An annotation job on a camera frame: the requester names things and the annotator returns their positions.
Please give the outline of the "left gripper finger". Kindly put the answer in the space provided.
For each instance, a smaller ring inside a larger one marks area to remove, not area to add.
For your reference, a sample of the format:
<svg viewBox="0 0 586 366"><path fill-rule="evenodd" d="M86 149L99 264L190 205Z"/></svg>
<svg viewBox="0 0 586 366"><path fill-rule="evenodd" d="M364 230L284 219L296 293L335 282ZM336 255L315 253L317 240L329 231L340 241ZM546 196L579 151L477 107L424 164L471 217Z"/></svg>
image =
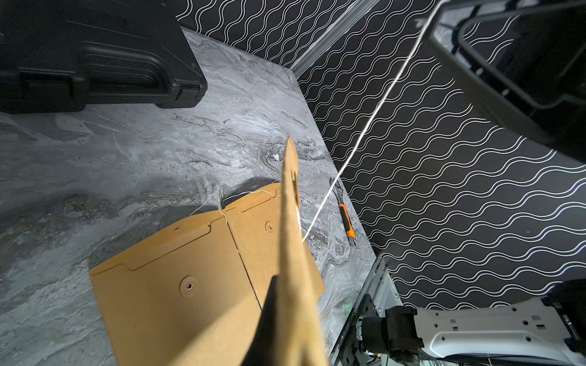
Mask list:
<svg viewBox="0 0 586 366"><path fill-rule="evenodd" d="M253 341L242 366L275 365L277 276L271 278Z"/></svg>

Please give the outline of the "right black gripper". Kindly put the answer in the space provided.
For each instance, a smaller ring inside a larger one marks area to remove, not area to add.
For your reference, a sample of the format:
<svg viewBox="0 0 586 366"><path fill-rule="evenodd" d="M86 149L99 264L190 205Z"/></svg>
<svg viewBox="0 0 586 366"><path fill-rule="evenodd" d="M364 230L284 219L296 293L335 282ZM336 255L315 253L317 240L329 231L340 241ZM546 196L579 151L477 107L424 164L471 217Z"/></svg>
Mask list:
<svg viewBox="0 0 586 366"><path fill-rule="evenodd" d="M423 41L488 119L584 162L583 1L443 1Z"/></svg>

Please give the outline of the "brown file bag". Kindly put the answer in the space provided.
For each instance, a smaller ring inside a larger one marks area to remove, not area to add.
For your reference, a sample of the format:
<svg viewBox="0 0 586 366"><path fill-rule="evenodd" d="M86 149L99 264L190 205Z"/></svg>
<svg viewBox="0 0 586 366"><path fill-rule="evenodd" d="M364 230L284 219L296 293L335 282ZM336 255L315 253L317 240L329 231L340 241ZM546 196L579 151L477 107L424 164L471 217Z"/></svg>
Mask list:
<svg viewBox="0 0 586 366"><path fill-rule="evenodd" d="M279 274L281 201L279 183L223 200L227 223L260 305L266 302L273 276Z"/></svg>
<svg viewBox="0 0 586 366"><path fill-rule="evenodd" d="M274 364L329 365L317 311L314 282L309 270L309 260L305 255L305 240L334 191L335 184L328 188L306 231L302 230L298 154L291 138L285 145L281 184Z"/></svg>
<svg viewBox="0 0 586 366"><path fill-rule="evenodd" d="M190 216L94 267L119 365L239 365L260 306L226 217Z"/></svg>

